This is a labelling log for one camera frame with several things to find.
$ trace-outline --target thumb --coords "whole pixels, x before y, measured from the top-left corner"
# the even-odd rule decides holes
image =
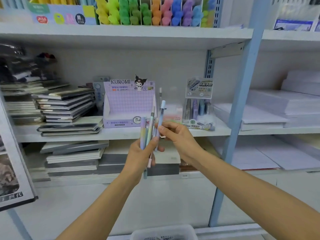
[[[178,140],[178,135],[168,128],[161,125],[158,127],[158,130],[162,135],[168,137],[171,141],[175,142]]]
[[[146,146],[146,148],[143,150],[143,152],[146,154],[147,157],[151,155],[151,153],[156,148],[158,143],[159,143],[159,137],[158,136],[153,137],[152,140],[149,142],[149,144]]]

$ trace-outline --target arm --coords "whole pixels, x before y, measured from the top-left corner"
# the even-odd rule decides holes
[[[158,141],[159,138],[154,137],[144,150],[140,149],[140,140],[135,141],[120,175],[56,240],[106,240],[129,194],[139,183]]]
[[[316,210],[276,186],[206,152],[185,126],[173,122],[163,122],[162,125],[159,131],[173,141],[181,158],[203,173],[273,237],[283,240],[320,239],[320,213]]]

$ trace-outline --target person's right hand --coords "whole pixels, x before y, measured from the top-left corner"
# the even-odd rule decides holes
[[[189,129],[182,124],[171,121],[163,122],[158,129],[162,135],[173,141],[180,158],[186,163],[193,165],[194,160],[203,149],[195,141]]]

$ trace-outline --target cartoon character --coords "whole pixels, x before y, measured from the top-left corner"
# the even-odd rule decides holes
[[[136,75],[136,80],[134,81],[134,84],[136,85],[136,87],[134,89],[136,89],[137,91],[142,91],[142,86],[146,81],[147,81],[146,79],[141,79]]]

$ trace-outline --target forearm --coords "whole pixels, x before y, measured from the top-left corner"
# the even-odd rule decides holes
[[[128,174],[120,173],[56,240],[106,240],[134,186]]]
[[[292,195],[206,151],[194,166],[276,239],[320,239],[320,213]]]

